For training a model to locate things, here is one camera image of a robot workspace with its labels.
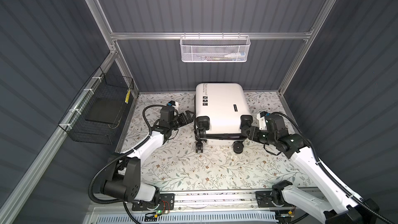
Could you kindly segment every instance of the floral pattern surface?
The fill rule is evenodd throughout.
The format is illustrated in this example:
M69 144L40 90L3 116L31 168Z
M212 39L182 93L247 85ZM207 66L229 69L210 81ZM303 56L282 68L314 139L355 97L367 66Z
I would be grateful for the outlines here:
M142 110L153 104L165 105L179 102L180 112L194 111L194 93L142 94L123 144L125 151L148 134ZM257 124L256 114L261 111L285 112L276 92L246 92L245 97ZM159 107L146 111L152 125L159 118ZM290 133L294 133L286 122ZM162 191L193 191L215 189L271 188L276 182L288 180L297 187L314 187L315 184L299 167L283 154L268 154L261 144L244 141L244 150L235 154L231 146L203 145L203 153L195 152L193 123L174 131L174 139L167 141L141 164L141 180L160 187ZM272 146L268 151L277 153Z

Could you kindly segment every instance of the basket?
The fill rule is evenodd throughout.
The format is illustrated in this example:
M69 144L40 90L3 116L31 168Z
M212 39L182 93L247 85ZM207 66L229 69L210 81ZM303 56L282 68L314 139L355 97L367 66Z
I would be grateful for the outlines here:
M73 111L69 122L58 123L58 125L73 141L96 144L117 143L133 102L132 89L132 78L102 73L90 89L84 89L87 92L81 103L75 109L68 108L70 109L68 111ZM111 123L87 120L87 116L98 99L119 102L119 111Z
M247 35L181 36L183 62L246 62L250 47Z

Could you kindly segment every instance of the white suitcase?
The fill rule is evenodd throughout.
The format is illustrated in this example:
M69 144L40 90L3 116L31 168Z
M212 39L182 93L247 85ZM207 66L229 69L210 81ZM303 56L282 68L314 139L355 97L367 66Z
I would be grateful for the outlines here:
M243 89L236 83L201 83L195 96L195 137L209 145L232 145L246 139L241 116L251 117Z

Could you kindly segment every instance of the white mesh basket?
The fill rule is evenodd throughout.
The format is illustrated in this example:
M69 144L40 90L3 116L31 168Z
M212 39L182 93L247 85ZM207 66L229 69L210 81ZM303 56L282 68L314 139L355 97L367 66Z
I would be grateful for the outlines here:
M245 62L250 39L245 35L181 36L183 62Z

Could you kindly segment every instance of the gray wall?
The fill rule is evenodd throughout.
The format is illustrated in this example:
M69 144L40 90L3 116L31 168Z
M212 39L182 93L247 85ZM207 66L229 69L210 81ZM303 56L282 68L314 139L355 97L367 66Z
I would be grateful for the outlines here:
M243 89L278 89L301 40L253 40L247 62L181 61L178 40L120 40L140 91L189 91L202 82L236 82Z
M84 0L0 0L0 205L108 52ZM81 221L108 150L66 140L15 223Z
M304 32L325 0L99 0L113 32ZM178 41L119 41L140 91L278 89L302 41L252 40L245 63L181 61Z
M398 0L338 0L285 97L319 156L398 221Z

